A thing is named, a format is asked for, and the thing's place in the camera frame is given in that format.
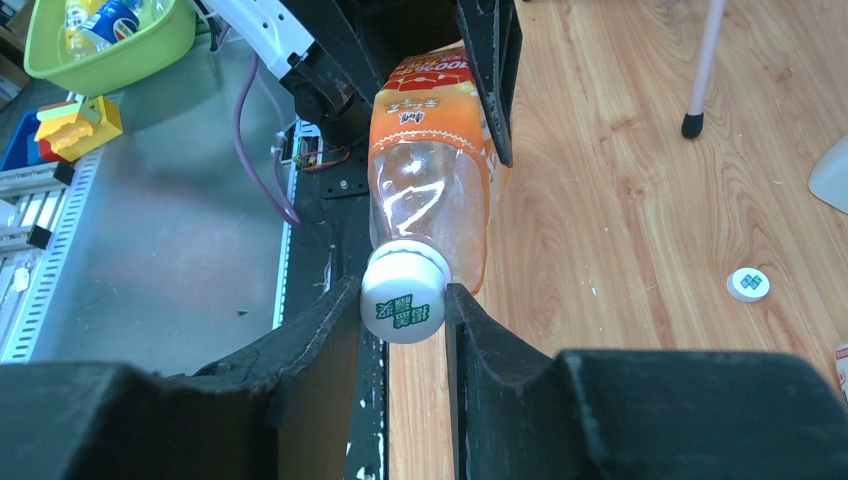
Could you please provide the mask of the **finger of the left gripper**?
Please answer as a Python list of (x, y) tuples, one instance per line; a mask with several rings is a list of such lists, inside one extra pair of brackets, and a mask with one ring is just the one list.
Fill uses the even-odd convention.
[(512, 0), (458, 0), (458, 27), (500, 162), (513, 166), (512, 105), (522, 30)]
[(384, 75), (366, 42), (364, 17), (356, 2), (350, 15), (344, 11), (349, 1), (283, 0), (282, 4), (337, 65), (366, 105), (372, 106)]

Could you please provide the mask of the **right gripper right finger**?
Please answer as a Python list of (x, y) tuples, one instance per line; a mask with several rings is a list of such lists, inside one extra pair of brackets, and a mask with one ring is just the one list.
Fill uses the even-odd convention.
[(465, 287), (445, 296), (458, 479), (843, 479), (847, 410), (799, 357), (547, 356)]

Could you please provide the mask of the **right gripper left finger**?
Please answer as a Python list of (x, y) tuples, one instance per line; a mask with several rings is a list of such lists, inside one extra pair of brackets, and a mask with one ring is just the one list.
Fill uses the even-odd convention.
[(359, 283), (197, 373), (124, 363), (1, 369), (5, 479), (340, 479), (360, 342)]

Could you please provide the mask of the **orange label plastic bottle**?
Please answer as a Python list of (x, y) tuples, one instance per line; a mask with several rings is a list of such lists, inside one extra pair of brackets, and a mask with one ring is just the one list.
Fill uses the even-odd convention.
[(508, 179), (466, 49), (402, 60), (376, 94), (370, 122), (373, 246), (426, 243), (444, 257), (452, 282), (477, 293), (488, 226)]

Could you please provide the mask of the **white bottle cap green print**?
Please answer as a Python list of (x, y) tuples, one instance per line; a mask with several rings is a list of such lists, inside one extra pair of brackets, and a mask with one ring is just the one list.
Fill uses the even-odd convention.
[(417, 240), (395, 239), (370, 256), (361, 282), (360, 314), (383, 341), (412, 344), (439, 330), (451, 272), (445, 258)]

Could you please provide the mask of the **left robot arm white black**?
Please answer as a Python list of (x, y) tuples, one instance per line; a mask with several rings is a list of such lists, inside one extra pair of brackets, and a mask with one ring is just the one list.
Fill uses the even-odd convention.
[(512, 1), (231, 0), (208, 7), (240, 34), (324, 141), (368, 131), (402, 60), (462, 42), (501, 163), (513, 164), (511, 107), (522, 31)]

